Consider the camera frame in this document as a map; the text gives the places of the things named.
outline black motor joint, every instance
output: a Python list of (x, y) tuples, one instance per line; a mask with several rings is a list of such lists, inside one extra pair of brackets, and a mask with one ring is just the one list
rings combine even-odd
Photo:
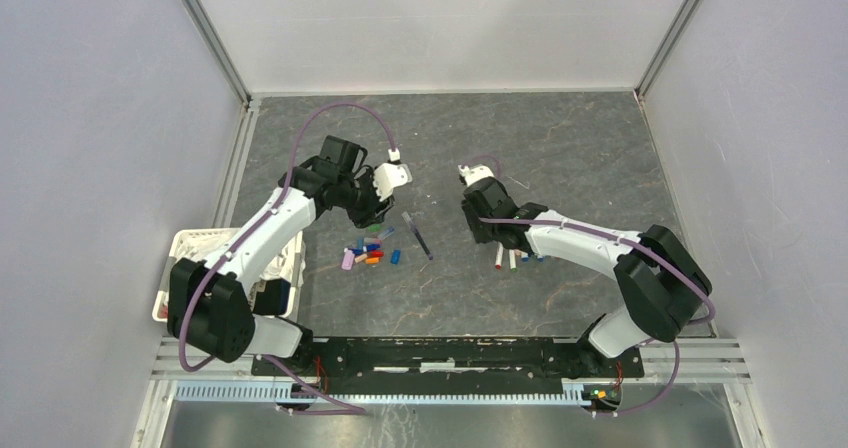
[(537, 203), (525, 203), (521, 207), (507, 194), (503, 184), (495, 178), (483, 178), (465, 189), (462, 194), (462, 212), (468, 228), (477, 243), (496, 241), (505, 249), (521, 250), (533, 254), (527, 241), (530, 225), (495, 224), (480, 221), (481, 218), (507, 218), (532, 220), (548, 207)]
[[(394, 197), (380, 201), (374, 188), (374, 168), (365, 164), (367, 156), (368, 150), (362, 146), (328, 136), (317, 156), (292, 170), (291, 186), (312, 198), (316, 218), (342, 208), (357, 228), (381, 223), (394, 205)], [(284, 174), (279, 186), (285, 179)]]

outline pink object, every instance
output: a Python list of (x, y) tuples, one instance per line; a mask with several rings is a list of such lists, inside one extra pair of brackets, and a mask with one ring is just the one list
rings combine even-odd
[(342, 259), (342, 269), (345, 271), (350, 271), (353, 268), (353, 252), (350, 250), (345, 250), (345, 257)]

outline small colored block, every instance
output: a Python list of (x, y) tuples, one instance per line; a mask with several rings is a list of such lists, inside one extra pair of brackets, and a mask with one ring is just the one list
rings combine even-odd
[(379, 238), (379, 239), (381, 239), (381, 240), (385, 240), (386, 238), (388, 238), (388, 237), (392, 236), (392, 234), (393, 234), (394, 232), (395, 232), (395, 229), (394, 229), (394, 228), (392, 228), (392, 227), (390, 226), (390, 227), (386, 228), (385, 230), (383, 230), (383, 232), (382, 232), (382, 233), (380, 233), (379, 235), (377, 235), (377, 238)]
[(345, 250), (345, 256), (342, 259), (342, 269), (345, 271), (350, 271), (353, 268), (353, 252), (350, 250)]

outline gray mat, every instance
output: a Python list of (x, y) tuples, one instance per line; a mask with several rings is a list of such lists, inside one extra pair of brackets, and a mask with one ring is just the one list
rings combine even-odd
[[(262, 101), (233, 226), (268, 199), (286, 170), (291, 140), (314, 109), (337, 97)], [(563, 260), (518, 261), (518, 272), (494, 269), (495, 245), (476, 245), (459, 203), (456, 166), (492, 153), (501, 181), (518, 204), (533, 201), (611, 228), (651, 224), (679, 234), (671, 198), (648, 128), (631, 93), (388, 95), (349, 98), (383, 115), (414, 183), (396, 192), (384, 226), (400, 249), (384, 261), (339, 268), (346, 245), (365, 235), (340, 210), (305, 233), (307, 271), (298, 321), (316, 335), (578, 336), (621, 304), (615, 282)], [(363, 145), (368, 162), (386, 159), (388, 142), (365, 112), (337, 108), (321, 115), (298, 151), (317, 154), (333, 134)], [(409, 211), (435, 254), (427, 261), (401, 219)], [(701, 326), (690, 334), (708, 334)]]

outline white marker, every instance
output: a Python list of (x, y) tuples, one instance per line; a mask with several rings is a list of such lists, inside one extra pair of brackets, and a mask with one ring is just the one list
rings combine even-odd
[(495, 269), (501, 269), (501, 261), (503, 261), (503, 245), (498, 243), (498, 255), (495, 257)]

